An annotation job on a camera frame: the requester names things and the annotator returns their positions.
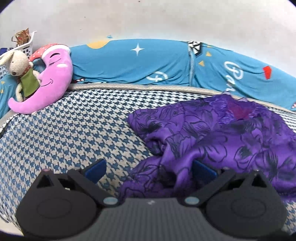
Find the purple floral garment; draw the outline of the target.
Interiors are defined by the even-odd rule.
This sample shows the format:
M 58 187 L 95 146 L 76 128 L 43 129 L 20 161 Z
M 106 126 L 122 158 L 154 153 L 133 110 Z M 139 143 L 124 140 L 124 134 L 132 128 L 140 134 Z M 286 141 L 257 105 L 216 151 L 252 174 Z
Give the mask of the purple floral garment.
M 133 168 L 120 199 L 186 196 L 195 160 L 238 173 L 259 170 L 284 199 L 295 199 L 295 132 L 278 114 L 222 94 L 138 109 L 127 122 L 152 156 Z

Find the blue houndstooth mattress cover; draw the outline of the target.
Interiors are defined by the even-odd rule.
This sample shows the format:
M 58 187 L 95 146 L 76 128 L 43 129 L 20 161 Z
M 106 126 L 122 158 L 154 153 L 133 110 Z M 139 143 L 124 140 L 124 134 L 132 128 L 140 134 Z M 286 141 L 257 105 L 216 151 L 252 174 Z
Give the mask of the blue houndstooth mattress cover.
M 119 189 L 131 170 L 152 156 L 128 124 L 128 116 L 138 109 L 222 94 L 226 93 L 82 87 L 34 114 L 8 113 L 1 119 L 1 218 L 18 224 L 16 209 L 43 169 L 66 173 L 99 159 L 104 159 L 107 167 L 97 185 L 120 199 Z M 293 112 L 273 104 L 231 97 L 266 107 L 295 132 Z M 295 199 L 280 197 L 287 207 L 284 230 L 294 233 Z

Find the pink moon plush pillow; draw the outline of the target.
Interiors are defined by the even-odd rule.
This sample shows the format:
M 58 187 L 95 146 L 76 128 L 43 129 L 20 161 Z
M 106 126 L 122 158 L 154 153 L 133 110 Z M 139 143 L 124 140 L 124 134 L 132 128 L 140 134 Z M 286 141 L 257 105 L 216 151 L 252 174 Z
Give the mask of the pink moon plush pillow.
M 46 65 L 38 76 L 40 87 L 23 102 L 17 102 L 13 98 L 8 100 L 9 108 L 15 113 L 31 114 L 44 109 L 58 101 L 71 83 L 73 64 L 68 46 L 56 43 L 45 45 L 36 50 L 29 60 L 38 58 Z

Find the blue cartoon print sheet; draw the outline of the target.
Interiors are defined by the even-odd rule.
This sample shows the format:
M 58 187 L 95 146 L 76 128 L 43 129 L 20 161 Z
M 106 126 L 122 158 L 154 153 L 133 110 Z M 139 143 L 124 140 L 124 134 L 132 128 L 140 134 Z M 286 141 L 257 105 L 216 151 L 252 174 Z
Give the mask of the blue cartoon print sheet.
M 67 47 L 48 44 L 34 52 L 42 72 L 50 58 L 68 52 L 79 83 L 182 85 L 230 92 L 295 110 L 295 78 L 251 57 L 202 42 L 157 39 L 107 40 Z

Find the beige bunny plush toy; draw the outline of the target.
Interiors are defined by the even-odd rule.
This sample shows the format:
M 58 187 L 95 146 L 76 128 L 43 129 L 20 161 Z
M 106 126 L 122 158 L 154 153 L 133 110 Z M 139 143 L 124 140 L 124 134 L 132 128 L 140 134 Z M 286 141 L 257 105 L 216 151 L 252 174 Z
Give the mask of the beige bunny plush toy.
M 1 55 L 1 66 L 5 65 L 10 75 L 18 78 L 16 99 L 22 102 L 40 87 L 39 72 L 33 69 L 33 63 L 20 50 L 10 50 Z

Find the white plastic basket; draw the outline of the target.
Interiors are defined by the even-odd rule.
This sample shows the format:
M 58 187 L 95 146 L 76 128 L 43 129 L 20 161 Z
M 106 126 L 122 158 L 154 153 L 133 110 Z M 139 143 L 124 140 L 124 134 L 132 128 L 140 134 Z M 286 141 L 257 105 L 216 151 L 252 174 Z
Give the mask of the white plastic basket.
M 36 32 L 37 31 L 33 31 L 33 32 L 30 33 L 29 42 L 27 42 L 25 44 L 22 44 L 20 46 L 17 46 L 17 47 L 15 47 L 13 49 L 10 49 L 10 50 L 21 50 L 29 58 L 33 53 L 33 39 L 34 39 L 34 35 L 36 34 Z M 7 74 L 8 74 L 8 71 L 7 71 L 6 67 L 1 66 L 1 69 L 0 69 L 1 79 Z

